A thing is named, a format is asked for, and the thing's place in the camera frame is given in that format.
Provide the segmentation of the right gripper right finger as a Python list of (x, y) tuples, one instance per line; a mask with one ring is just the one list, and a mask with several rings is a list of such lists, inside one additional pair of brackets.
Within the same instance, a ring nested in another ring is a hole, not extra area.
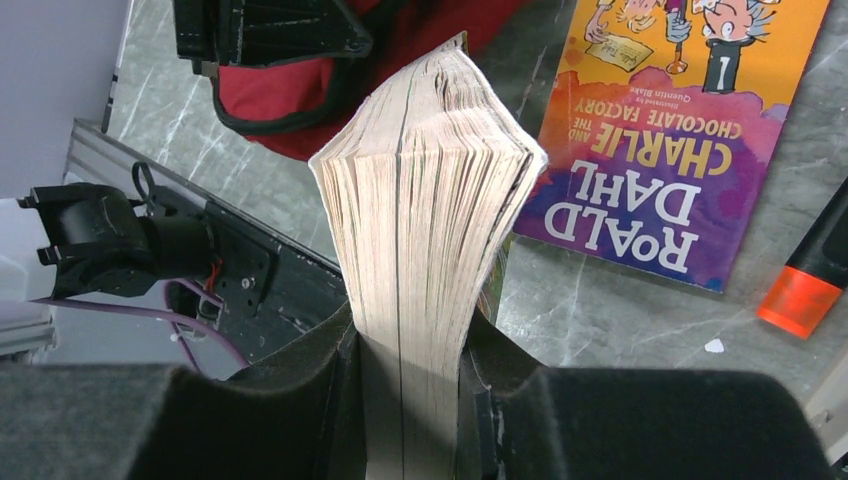
[(475, 314), (461, 479), (831, 479), (798, 402), (754, 372), (548, 367)]

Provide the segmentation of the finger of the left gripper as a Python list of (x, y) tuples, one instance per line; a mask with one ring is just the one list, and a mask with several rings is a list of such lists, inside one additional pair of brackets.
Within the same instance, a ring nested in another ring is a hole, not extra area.
[(172, 3), (177, 56), (193, 73), (268, 68), (316, 58), (361, 58), (373, 38), (345, 1)]

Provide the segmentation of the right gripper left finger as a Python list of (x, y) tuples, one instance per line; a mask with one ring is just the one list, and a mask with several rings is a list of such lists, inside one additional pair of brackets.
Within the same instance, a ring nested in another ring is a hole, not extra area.
[(185, 367), (1, 368), (5, 479), (361, 479), (348, 306), (224, 381)]

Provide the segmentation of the red student backpack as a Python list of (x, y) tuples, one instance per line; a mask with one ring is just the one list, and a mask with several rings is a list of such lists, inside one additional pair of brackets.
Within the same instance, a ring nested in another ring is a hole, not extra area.
[(388, 1), (363, 59), (318, 58), (251, 69), (223, 66), (213, 79), (218, 120), (249, 141), (308, 160), (388, 77), (451, 37), (466, 33), (480, 53), (523, 7), (521, 1)]

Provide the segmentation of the green storey treehouse book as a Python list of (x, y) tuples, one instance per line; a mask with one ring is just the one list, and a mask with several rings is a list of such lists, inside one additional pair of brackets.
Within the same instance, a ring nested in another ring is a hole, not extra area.
[(309, 160), (360, 338), (367, 478), (455, 477), (460, 355), (547, 163), (465, 33), (385, 80)]

